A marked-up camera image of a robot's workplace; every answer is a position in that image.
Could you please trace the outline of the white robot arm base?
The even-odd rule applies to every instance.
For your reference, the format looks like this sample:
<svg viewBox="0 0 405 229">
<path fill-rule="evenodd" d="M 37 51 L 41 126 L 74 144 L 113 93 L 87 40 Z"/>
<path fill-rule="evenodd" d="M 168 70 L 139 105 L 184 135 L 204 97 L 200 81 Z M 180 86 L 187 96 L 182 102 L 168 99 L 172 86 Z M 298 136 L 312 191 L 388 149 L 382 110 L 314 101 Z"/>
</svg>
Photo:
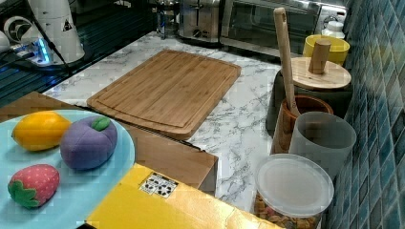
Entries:
<svg viewBox="0 0 405 229">
<path fill-rule="evenodd" d="M 27 54 L 38 67 L 67 65 L 84 57 L 68 0 L 26 0 L 31 18 L 8 18 L 4 33 L 14 43 L 14 52 Z"/>
</svg>

